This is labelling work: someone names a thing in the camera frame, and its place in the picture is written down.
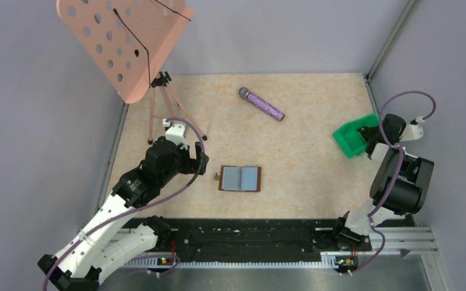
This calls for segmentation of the brown leather card holder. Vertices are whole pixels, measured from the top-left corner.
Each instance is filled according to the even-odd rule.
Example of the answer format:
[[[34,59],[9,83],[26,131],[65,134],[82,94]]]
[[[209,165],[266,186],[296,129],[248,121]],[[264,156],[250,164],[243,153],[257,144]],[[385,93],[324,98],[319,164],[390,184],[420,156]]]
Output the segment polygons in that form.
[[[216,173],[218,190],[223,192],[260,192],[262,168],[260,166],[221,166]]]

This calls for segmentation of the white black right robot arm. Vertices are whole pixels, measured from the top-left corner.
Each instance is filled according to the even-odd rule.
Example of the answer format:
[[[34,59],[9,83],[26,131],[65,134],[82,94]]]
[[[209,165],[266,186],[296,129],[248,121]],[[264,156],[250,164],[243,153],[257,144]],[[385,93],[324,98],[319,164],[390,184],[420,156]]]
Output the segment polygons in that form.
[[[368,200],[337,219],[331,234],[336,248],[359,247],[368,241],[373,227],[388,219],[403,219],[423,207],[434,162],[411,155],[398,145],[423,135],[424,131],[416,121],[407,123],[394,114],[383,118],[376,114],[367,115],[340,126],[333,133],[334,140],[347,157],[364,153],[380,164]]]

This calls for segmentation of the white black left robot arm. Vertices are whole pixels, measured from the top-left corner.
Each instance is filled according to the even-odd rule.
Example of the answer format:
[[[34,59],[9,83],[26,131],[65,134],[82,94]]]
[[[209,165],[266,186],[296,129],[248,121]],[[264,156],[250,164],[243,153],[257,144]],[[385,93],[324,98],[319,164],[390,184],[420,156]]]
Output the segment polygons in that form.
[[[196,158],[182,138],[158,138],[139,165],[123,174],[90,221],[55,254],[38,261],[44,273],[42,289],[98,290],[108,277],[141,252],[164,250],[171,228],[163,218],[150,216],[125,238],[111,243],[123,225],[137,213],[168,202],[204,175],[209,157],[205,138],[195,142]]]

